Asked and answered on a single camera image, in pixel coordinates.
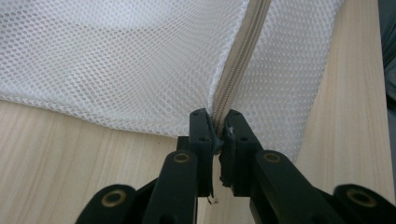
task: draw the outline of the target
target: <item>metal screw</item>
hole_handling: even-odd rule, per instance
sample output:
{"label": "metal screw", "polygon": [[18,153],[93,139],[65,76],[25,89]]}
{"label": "metal screw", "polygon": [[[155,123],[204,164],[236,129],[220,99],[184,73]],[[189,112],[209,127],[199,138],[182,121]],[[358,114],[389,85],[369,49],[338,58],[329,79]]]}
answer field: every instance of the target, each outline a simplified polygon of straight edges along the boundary
{"label": "metal screw", "polygon": [[349,189],[346,196],[358,205],[370,208],[376,207],[376,199],[361,189]]}
{"label": "metal screw", "polygon": [[280,162],[280,157],[275,153],[265,153],[264,159],[269,162]]}
{"label": "metal screw", "polygon": [[114,207],[123,203],[126,199],[126,193],[122,189],[114,189],[102,198],[104,207]]}
{"label": "metal screw", "polygon": [[178,163],[184,163],[190,161],[190,156],[186,153],[178,153],[174,156],[174,161]]}

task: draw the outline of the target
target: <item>zipper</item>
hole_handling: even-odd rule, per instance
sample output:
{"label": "zipper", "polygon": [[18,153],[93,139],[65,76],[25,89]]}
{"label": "zipper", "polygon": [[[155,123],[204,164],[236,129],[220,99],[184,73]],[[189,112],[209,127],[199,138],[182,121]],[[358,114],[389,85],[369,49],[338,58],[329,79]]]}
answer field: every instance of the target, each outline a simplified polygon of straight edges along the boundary
{"label": "zipper", "polygon": [[224,119],[231,109],[239,83],[259,38],[271,0],[250,0],[246,16],[235,38],[213,101],[213,125],[222,135]]}

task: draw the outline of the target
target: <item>mesh laundry bag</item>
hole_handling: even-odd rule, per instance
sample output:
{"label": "mesh laundry bag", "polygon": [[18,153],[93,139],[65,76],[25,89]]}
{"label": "mesh laundry bag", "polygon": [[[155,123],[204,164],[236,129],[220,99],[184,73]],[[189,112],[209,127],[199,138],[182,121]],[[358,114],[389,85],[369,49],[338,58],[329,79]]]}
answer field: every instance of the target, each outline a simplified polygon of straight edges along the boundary
{"label": "mesh laundry bag", "polygon": [[[264,147],[291,159],[341,2],[273,0],[233,102]],[[2,0],[0,99],[115,129],[188,134],[191,111],[213,113],[248,4]]]}

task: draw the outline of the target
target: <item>wooden table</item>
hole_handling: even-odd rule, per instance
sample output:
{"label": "wooden table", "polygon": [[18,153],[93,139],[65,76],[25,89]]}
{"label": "wooden table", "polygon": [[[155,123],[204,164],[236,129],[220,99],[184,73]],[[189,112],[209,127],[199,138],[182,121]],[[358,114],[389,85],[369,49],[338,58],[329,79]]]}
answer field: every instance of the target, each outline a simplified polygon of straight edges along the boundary
{"label": "wooden table", "polygon": [[[81,119],[0,101],[0,223],[73,223],[99,189],[136,189],[157,177],[176,139],[110,130]],[[356,183],[394,203],[377,5],[346,0],[296,162],[332,192]],[[199,202],[199,223],[252,223],[248,199],[220,186]]]}

